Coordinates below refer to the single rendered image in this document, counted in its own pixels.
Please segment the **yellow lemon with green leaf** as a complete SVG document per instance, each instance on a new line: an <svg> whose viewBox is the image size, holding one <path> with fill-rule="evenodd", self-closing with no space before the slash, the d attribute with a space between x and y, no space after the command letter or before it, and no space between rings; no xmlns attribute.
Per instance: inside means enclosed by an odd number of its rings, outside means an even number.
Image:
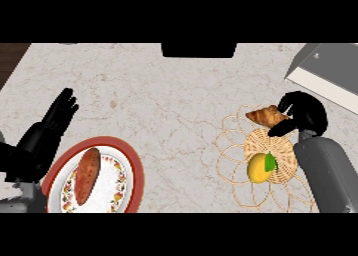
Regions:
<svg viewBox="0 0 358 256"><path fill-rule="evenodd" d="M278 162L272 153L257 153L247 165L247 176L251 183L260 184L267 181L278 170Z"/></svg>

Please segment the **brown sweet potato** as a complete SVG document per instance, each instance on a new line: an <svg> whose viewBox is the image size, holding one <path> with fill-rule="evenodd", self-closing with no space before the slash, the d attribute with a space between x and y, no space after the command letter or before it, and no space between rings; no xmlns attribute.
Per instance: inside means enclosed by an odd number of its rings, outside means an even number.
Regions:
<svg viewBox="0 0 358 256"><path fill-rule="evenodd" d="M101 170L101 154L96 148L90 148L80 159L75 173L75 201L83 205L89 199Z"/></svg>

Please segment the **red-rimmed floral plate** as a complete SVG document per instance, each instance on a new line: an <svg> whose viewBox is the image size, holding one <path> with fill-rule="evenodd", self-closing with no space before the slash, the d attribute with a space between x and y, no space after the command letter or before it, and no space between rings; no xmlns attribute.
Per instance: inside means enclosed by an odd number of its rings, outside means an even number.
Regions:
<svg viewBox="0 0 358 256"><path fill-rule="evenodd" d="M143 169L133 147L118 138L93 137L64 153L42 185L49 213L136 212Z"/></svg>

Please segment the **brown croissant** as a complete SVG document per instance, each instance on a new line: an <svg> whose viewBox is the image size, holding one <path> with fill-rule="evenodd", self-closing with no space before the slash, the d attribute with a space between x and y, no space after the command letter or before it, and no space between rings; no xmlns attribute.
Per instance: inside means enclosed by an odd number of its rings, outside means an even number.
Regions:
<svg viewBox="0 0 358 256"><path fill-rule="evenodd" d="M245 114L245 117L259 125L272 128L281 121L288 120L290 117L284 115L275 105L270 105Z"/></svg>

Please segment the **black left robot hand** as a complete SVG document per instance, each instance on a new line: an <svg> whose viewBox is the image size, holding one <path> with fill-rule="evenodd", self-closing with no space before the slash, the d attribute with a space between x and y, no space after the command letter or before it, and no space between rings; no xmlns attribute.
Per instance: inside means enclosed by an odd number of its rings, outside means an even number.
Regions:
<svg viewBox="0 0 358 256"><path fill-rule="evenodd" d="M6 174L6 182L34 183L46 175L77 109L73 89L65 88L18 144L0 142L0 172Z"/></svg>

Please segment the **grey and cream appliance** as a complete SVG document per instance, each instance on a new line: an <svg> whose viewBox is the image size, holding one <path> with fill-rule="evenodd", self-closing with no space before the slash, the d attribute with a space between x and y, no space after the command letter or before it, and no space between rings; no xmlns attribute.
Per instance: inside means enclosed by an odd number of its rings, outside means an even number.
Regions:
<svg viewBox="0 0 358 256"><path fill-rule="evenodd" d="M285 79L358 115L358 43L307 43Z"/></svg>

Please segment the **black appliance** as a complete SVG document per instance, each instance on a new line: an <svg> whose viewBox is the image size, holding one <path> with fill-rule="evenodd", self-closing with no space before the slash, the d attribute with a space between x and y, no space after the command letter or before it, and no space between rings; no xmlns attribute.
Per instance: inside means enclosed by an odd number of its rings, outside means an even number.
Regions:
<svg viewBox="0 0 358 256"><path fill-rule="evenodd" d="M170 58L232 58L235 43L163 43L161 52Z"/></svg>

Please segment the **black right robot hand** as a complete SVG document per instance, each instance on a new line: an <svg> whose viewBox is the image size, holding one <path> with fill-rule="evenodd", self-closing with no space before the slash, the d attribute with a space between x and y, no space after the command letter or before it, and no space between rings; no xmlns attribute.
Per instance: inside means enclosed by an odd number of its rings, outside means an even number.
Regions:
<svg viewBox="0 0 358 256"><path fill-rule="evenodd" d="M279 101L278 111L287 113L290 119L282 120L269 130L270 137L281 137L293 130L310 131L321 136L328 127L326 112L321 101L301 91L288 92Z"/></svg>

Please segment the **dark brown wooden panel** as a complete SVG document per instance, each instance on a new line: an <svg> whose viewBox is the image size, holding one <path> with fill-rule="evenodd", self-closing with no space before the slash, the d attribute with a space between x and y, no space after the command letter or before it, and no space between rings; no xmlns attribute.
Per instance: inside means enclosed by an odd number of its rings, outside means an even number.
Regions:
<svg viewBox="0 0 358 256"><path fill-rule="evenodd" d="M0 43L0 90L28 48L30 43Z"/></svg>

